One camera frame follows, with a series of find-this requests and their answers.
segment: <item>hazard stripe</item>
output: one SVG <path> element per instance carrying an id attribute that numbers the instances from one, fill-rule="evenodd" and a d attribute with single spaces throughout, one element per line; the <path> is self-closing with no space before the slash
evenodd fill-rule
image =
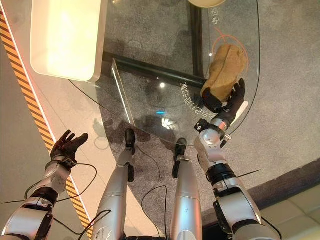
<path id="1" fill-rule="evenodd" d="M 50 152 L 51 149 L 53 148 L 53 145 L 55 144 L 53 137 L 49 131 L 44 115 L 36 100 L 33 89 L 29 83 L 23 64 L 16 50 L 13 37 L 10 34 L 8 24 L 5 20 L 5 16 L 2 11 L 0 11 L 0 38 L 3 42 L 4 49 L 6 50 L 7 56 L 10 60 L 11 66 L 13 68 L 13 72 L 17 78 L 17 82 L 20 85 L 27 107 L 29 108 L 29 111 L 34 119 L 34 122 L 40 132 L 41 138 L 43 140 L 43 143 L 46 149 Z M 66 191 L 68 195 L 70 197 L 77 196 L 78 193 L 70 177 L 68 177 L 66 184 L 67 184 Z M 86 228 L 90 223 L 90 221 L 80 198 L 79 197 L 72 198 L 71 202 L 79 217 L 81 224 L 83 225 L 84 228 Z M 92 228 L 90 228 L 86 234 L 89 237 L 89 239 L 91 239 Z"/>

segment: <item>bread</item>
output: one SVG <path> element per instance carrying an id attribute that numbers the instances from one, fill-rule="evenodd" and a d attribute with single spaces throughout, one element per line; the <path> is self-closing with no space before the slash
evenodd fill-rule
<path id="1" fill-rule="evenodd" d="M 220 46 L 210 65 L 210 78 L 204 83 L 201 96 L 203 97 L 206 88 L 210 88 L 213 96 L 221 102 L 226 102 L 246 63 L 244 51 L 236 45 L 223 44 Z"/>

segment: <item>black cable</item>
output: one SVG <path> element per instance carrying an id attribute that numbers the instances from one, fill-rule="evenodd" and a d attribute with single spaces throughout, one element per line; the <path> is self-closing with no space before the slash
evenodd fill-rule
<path id="1" fill-rule="evenodd" d="M 28 187 L 28 189 L 24 192 L 24 200 L 17 200 L 17 201 L 6 201 L 3 202 L 1 204 L 12 204 L 12 203 L 23 203 L 27 198 L 28 198 L 28 193 L 29 191 L 34 188 L 38 183 L 40 183 L 42 180 L 37 181 L 36 183 L 34 183 L 33 185 L 31 185 L 30 187 Z"/>
<path id="2" fill-rule="evenodd" d="M 28 193 L 29 191 L 35 187 L 38 183 L 40 183 L 42 180 L 36 182 L 35 184 L 31 185 L 30 187 L 28 187 L 28 189 L 24 192 L 24 200 L 26 200 L 28 198 Z"/>
<path id="3" fill-rule="evenodd" d="M 165 231 L 165 239 L 168 239 L 168 235 L 167 235 L 167 194 L 168 194 L 168 189 L 167 189 L 167 186 L 166 186 L 166 185 L 157 186 L 157 187 L 152 188 L 150 191 L 148 191 L 148 192 L 143 196 L 143 198 L 142 198 L 141 208 L 142 208 L 143 213 L 146 215 L 146 217 L 147 217 L 147 218 L 153 223 L 153 225 L 155 226 L 156 231 L 158 232 L 158 236 L 160 237 L 159 230 L 158 230 L 156 224 L 154 223 L 154 221 L 152 221 L 151 218 L 148 216 L 148 214 L 145 212 L 143 203 L 144 203 L 144 199 L 146 198 L 146 196 L 147 196 L 149 193 L 151 193 L 152 191 L 154 191 L 154 190 L 156 190 L 156 189 L 163 188 L 163 187 L 165 188 L 164 231 Z"/>
<path id="4" fill-rule="evenodd" d="M 282 240 L 282 234 L 281 234 L 281 232 L 280 232 L 275 226 L 273 226 L 269 221 L 267 221 L 263 216 L 261 216 L 261 218 L 262 218 L 267 224 L 269 224 L 269 225 L 279 234 L 279 238 L 280 238 L 280 240 Z"/>
<path id="5" fill-rule="evenodd" d="M 73 231 L 70 227 L 68 227 L 67 225 L 65 225 L 63 222 L 59 221 L 58 219 L 56 219 L 55 217 L 53 218 L 53 220 L 55 220 L 58 224 L 64 226 L 66 229 L 68 229 L 70 232 L 72 232 L 75 235 L 81 235 L 81 233 L 75 232 Z"/>
<path id="6" fill-rule="evenodd" d="M 12 204 L 12 203 L 22 203 L 22 202 L 24 202 L 25 200 L 17 200 L 17 201 L 5 201 L 5 202 L 3 202 L 3 203 L 1 203 L 1 204 Z"/>
<path id="7" fill-rule="evenodd" d="M 247 176 L 247 175 L 250 175 L 250 174 L 254 174 L 254 173 L 259 172 L 259 171 L 261 171 L 261 169 L 255 170 L 255 171 L 252 171 L 252 172 L 248 172 L 248 173 L 245 173 L 245 174 L 242 174 L 242 175 L 240 175 L 240 176 L 237 176 L 237 178 L 242 178 L 242 177 L 244 177 L 244 176 Z"/>
<path id="8" fill-rule="evenodd" d="M 107 212 L 105 215 L 103 215 L 101 218 L 99 218 L 97 221 L 95 221 L 101 214 Z M 88 231 L 89 228 L 91 228 L 93 225 L 95 225 L 97 222 L 99 222 L 101 219 L 103 219 L 105 216 L 107 216 L 109 213 L 111 212 L 111 210 L 103 210 L 101 212 L 99 212 L 95 218 L 88 224 L 88 226 L 86 226 L 86 228 L 83 230 L 83 232 L 80 234 L 78 240 L 80 240 L 83 235 Z"/>
<path id="9" fill-rule="evenodd" d="M 94 182 L 94 180 L 96 179 L 97 174 L 98 174 L 98 171 L 97 171 L 97 168 L 96 168 L 95 166 L 93 166 L 93 165 L 91 165 L 91 164 L 87 164 L 87 163 L 77 163 L 76 165 L 85 165 L 85 166 L 90 166 L 90 167 L 94 168 L 94 170 L 95 170 L 94 177 L 93 177 L 92 181 L 89 183 L 89 185 L 88 185 L 80 194 L 78 194 L 78 195 L 76 195 L 76 196 L 71 196 L 71 197 L 67 197 L 67 198 L 58 200 L 58 201 L 56 201 L 57 203 L 62 202 L 62 201 L 65 201 L 65 200 L 68 200 L 68 199 L 74 199 L 74 198 L 76 198 L 76 197 L 81 196 L 81 195 L 91 186 L 91 184 L 92 184 L 92 183 Z"/>
<path id="10" fill-rule="evenodd" d="M 161 171 L 160 171 L 160 167 L 159 167 L 157 161 L 156 161 L 152 156 L 150 156 L 150 155 L 146 154 L 144 151 L 142 151 L 141 148 L 140 148 L 138 145 L 136 145 L 136 148 L 139 149 L 139 151 L 140 151 L 142 154 L 146 155 L 146 156 L 149 157 L 152 161 L 154 161 L 156 167 L 158 168 L 158 172 L 159 172 L 159 179 L 158 179 L 158 182 L 159 182 L 160 179 L 161 179 Z"/>
<path id="11" fill-rule="evenodd" d="M 98 171 L 97 171 L 97 168 L 96 168 L 95 166 L 93 166 L 93 165 L 91 165 L 91 164 L 87 164 L 87 163 L 77 163 L 76 165 L 85 165 L 85 166 L 90 166 L 90 167 L 94 168 L 94 170 L 95 170 L 94 177 L 93 177 L 93 179 L 91 180 L 91 182 L 89 183 L 89 185 L 88 185 L 80 194 L 78 194 L 78 195 L 76 195 L 76 196 L 71 196 L 71 197 L 67 197 L 67 198 L 58 200 L 58 201 L 56 201 L 57 203 L 58 203 L 58 202 L 65 201 L 65 200 L 68 200 L 68 199 L 74 199 L 74 198 L 76 198 L 76 197 L 81 196 L 81 195 L 91 186 L 91 184 L 92 184 L 92 183 L 94 182 L 94 180 L 96 179 L 97 174 L 98 174 Z M 25 193 L 24 193 L 24 198 L 25 198 L 25 199 L 26 199 L 26 197 L 28 198 L 28 192 L 29 192 L 34 186 L 36 186 L 38 183 L 40 183 L 41 181 L 42 181 L 42 180 L 40 180 L 40 181 L 36 182 L 35 184 L 31 185 L 30 187 L 28 187 L 28 189 L 27 189 L 27 190 L 25 191 Z M 24 201 L 25 201 L 25 200 L 6 201 L 6 202 L 3 202 L 3 203 L 1 203 L 1 204 L 23 203 Z"/>

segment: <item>round object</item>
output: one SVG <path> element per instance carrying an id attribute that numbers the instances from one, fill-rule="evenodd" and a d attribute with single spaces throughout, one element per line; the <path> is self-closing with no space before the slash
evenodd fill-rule
<path id="1" fill-rule="evenodd" d="M 189 3 L 199 8 L 214 8 L 223 4 L 226 0 L 189 0 Z"/>

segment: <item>glass table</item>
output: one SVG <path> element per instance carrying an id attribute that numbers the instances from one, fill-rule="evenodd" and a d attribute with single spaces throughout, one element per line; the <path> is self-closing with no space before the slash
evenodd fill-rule
<path id="1" fill-rule="evenodd" d="M 72 84 L 101 107 L 135 127 L 175 143 L 192 145 L 199 119 L 215 114 L 200 91 L 224 43 L 243 49 L 248 106 L 227 130 L 244 121 L 259 84 L 260 37 L 257 0 L 198 8 L 182 0 L 108 2 L 101 77 Z"/>

